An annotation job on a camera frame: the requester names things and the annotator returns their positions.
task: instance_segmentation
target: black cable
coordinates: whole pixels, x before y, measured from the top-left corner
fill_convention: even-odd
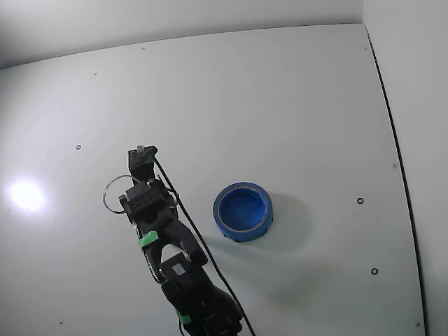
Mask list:
[[[181,332],[182,336],[185,336],[185,334],[183,333],[183,330],[182,330],[182,321],[180,319],[179,319],[179,331]]]
[[[190,222],[191,227],[192,227],[193,230],[196,232],[196,235],[199,237],[199,240],[201,241],[202,245],[204,246],[205,251],[207,252],[207,254],[208,254],[209,257],[210,257],[210,261],[211,261],[211,263],[213,264],[213,267],[215,267],[216,273],[218,274],[218,276],[219,276],[219,278],[221,279],[221,281],[225,284],[225,287],[227,287],[227,289],[229,290],[230,294],[231,294],[232,297],[233,297],[233,300],[235,300],[235,302],[237,303],[237,306],[238,306],[240,312],[242,313],[243,318],[244,318],[244,320],[245,320],[245,322],[246,322],[246,324],[247,324],[249,330],[251,331],[252,336],[256,336],[255,331],[253,331],[251,322],[249,321],[249,318],[247,317],[246,312],[245,312],[244,309],[243,309],[243,306],[242,306],[241,303],[239,302],[238,297],[237,297],[237,295],[235,294],[235,292],[232,290],[232,287],[230,287],[230,284],[229,284],[228,281],[225,279],[223,273],[221,273],[221,270],[219,269],[218,264],[216,264],[215,258],[214,258],[213,255],[211,254],[210,249],[209,249],[207,243],[205,242],[205,240],[204,240],[204,238],[202,237],[201,233],[200,233],[199,230],[197,229],[195,223],[193,222],[193,219],[191,219],[190,215],[188,214],[187,210],[185,209],[185,207],[184,207],[184,205],[183,205],[183,203],[182,203],[182,201],[181,201],[181,198],[180,198],[179,194],[176,192],[176,189],[175,189],[174,186],[173,186],[173,183],[171,183],[171,181],[169,180],[167,174],[166,174],[165,171],[163,170],[162,165],[159,163],[159,161],[158,161],[156,158],[155,158],[155,163],[156,163],[157,167],[159,168],[160,172],[162,173],[162,175],[163,175],[165,181],[168,183],[168,186],[174,191],[174,194],[176,195],[177,202],[178,202],[179,206],[181,207],[183,214],[184,214],[185,217],[188,219],[188,222]]]

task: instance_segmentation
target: white table surface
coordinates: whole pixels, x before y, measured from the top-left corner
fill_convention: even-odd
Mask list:
[[[178,38],[0,71],[2,335],[178,334],[126,216],[102,205],[138,144],[160,149],[258,336],[424,335],[403,180],[361,24]],[[12,203],[18,181],[42,189],[41,210]],[[238,181],[274,203],[269,232],[244,244],[212,214]],[[111,206],[130,186],[112,187]]]

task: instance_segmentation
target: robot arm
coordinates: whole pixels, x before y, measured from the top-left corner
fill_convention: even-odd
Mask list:
[[[176,308],[191,336],[236,336],[242,313],[230,295],[215,287],[202,268],[207,257],[192,232],[179,220],[176,199],[154,174],[157,148],[129,152],[134,186],[119,197],[136,229],[139,245],[154,279]],[[162,262],[162,249],[173,244],[183,252]]]

